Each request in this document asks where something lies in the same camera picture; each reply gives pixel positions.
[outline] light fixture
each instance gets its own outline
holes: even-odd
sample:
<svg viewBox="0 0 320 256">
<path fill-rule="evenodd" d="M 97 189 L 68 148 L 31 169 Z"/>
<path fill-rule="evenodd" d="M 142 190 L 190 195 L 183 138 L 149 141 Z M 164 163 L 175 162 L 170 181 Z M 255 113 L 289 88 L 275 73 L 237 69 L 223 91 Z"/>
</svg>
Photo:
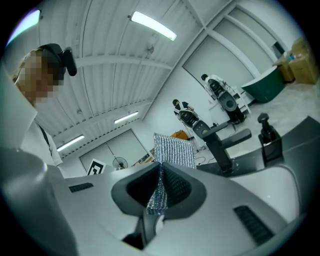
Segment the light fixture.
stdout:
<svg viewBox="0 0 320 256">
<path fill-rule="evenodd" d="M 62 146 L 58 147 L 56 150 L 57 150 L 58 152 L 60 152 L 61 150 L 64 150 L 66 147 L 69 147 L 70 145 L 72 145 L 73 143 L 76 143 L 76 142 L 82 140 L 84 137 L 85 137 L 85 136 L 80 135 L 80 136 L 74 138 L 73 140 L 67 142 L 66 144 L 63 144 Z"/>
<path fill-rule="evenodd" d="M 139 112 L 136 111 L 136 112 L 134 112 L 134 113 L 132 113 L 132 114 L 126 115 L 126 116 L 124 116 L 124 117 L 121 117 L 121 118 L 119 118 L 119 119 L 117 119 L 117 120 L 114 120 L 114 123 L 117 124 L 117 123 L 119 123 L 119 122 L 121 122 L 121 121 L 123 121 L 123 120 L 126 120 L 126 119 L 128 119 L 128 118 L 131 118 L 131 117 L 137 115 L 138 113 L 139 113 Z"/>
<path fill-rule="evenodd" d="M 6 46 L 23 31 L 37 24 L 39 22 L 39 16 L 40 16 L 39 10 L 33 10 L 27 16 L 25 16 L 23 20 L 19 23 L 19 25 L 16 26 L 16 28 L 14 29 L 12 35 L 10 36 L 8 42 L 6 43 Z"/>
<path fill-rule="evenodd" d="M 133 15 L 130 17 L 130 20 L 136 23 L 140 23 L 150 29 L 153 29 L 172 41 L 174 41 L 177 37 L 177 35 L 173 33 L 169 28 L 141 12 L 135 11 Z"/>
</svg>

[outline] black strap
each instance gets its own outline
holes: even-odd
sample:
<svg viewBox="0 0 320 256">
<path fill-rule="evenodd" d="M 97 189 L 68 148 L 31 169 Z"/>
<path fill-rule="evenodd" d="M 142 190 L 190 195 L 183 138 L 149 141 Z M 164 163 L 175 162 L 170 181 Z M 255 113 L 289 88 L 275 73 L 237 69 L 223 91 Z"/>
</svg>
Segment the black strap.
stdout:
<svg viewBox="0 0 320 256">
<path fill-rule="evenodd" d="M 41 130 L 41 132 L 43 134 L 43 137 L 44 137 L 44 139 L 45 139 L 45 141 L 46 141 L 46 143 L 47 143 L 47 145 L 49 147 L 49 151 L 50 151 L 50 154 L 52 156 L 52 150 L 50 149 L 50 143 L 49 143 L 49 140 L 48 140 L 48 136 L 47 136 L 45 130 L 39 124 L 38 124 L 38 126 L 40 127 L 40 130 Z"/>
</svg>

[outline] floor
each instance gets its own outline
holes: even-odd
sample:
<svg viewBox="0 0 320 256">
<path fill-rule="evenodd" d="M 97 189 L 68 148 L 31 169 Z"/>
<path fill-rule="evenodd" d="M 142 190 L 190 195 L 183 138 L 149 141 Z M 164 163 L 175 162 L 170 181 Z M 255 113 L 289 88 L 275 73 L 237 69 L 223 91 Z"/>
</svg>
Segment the floor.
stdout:
<svg viewBox="0 0 320 256">
<path fill-rule="evenodd" d="M 320 79 L 316 85 L 292 83 L 287 84 L 279 95 L 268 103 L 254 103 L 250 106 L 251 114 L 247 114 L 246 120 L 236 125 L 236 131 L 249 128 L 252 137 L 238 145 L 228 148 L 231 157 L 237 157 L 261 147 L 258 135 L 261 131 L 261 124 L 257 119 L 261 113 L 269 115 L 269 124 L 272 125 L 280 136 L 289 132 L 307 116 L 320 122 Z M 235 133 L 233 126 L 217 132 L 221 139 Z M 196 164 L 208 164 L 215 162 L 213 155 L 207 149 L 195 154 Z"/>
</svg>

